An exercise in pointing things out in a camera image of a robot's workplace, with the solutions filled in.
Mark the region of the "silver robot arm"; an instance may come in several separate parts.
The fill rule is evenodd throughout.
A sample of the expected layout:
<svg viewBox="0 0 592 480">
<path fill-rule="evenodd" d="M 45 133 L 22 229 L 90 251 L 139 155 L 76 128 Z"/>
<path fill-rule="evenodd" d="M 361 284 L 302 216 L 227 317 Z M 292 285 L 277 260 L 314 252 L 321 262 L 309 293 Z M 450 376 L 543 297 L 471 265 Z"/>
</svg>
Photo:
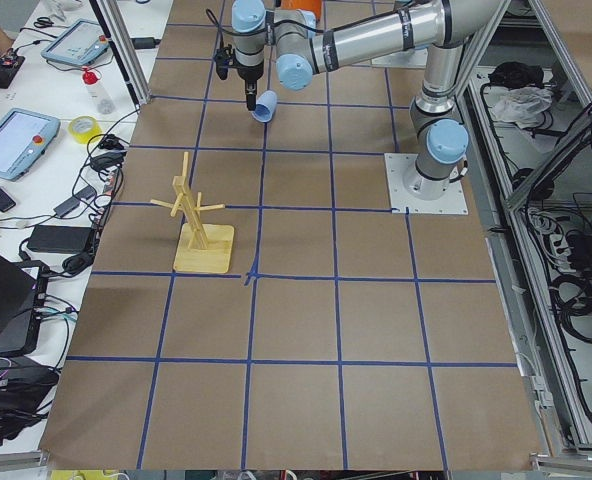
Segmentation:
<svg viewBox="0 0 592 480">
<path fill-rule="evenodd" d="M 451 173 L 469 145 L 466 128 L 453 114 L 463 52 L 461 41 L 428 47 L 422 89 L 410 109 L 419 153 L 404 173 L 404 186 L 421 200 L 433 201 L 445 194 Z"/>
<path fill-rule="evenodd" d="M 220 66 L 237 70 L 245 82 L 247 107 L 254 109 L 268 46 L 275 50 L 281 84 L 293 91 L 306 88 L 320 73 L 424 49 L 424 80 L 414 105 L 424 115 L 445 116 L 454 107 L 465 41 L 497 20 L 503 9 L 500 1 L 412 2 L 315 33 L 302 10 L 269 10 L 261 1 L 237 1 L 230 33 L 234 44 Z"/>
</svg>

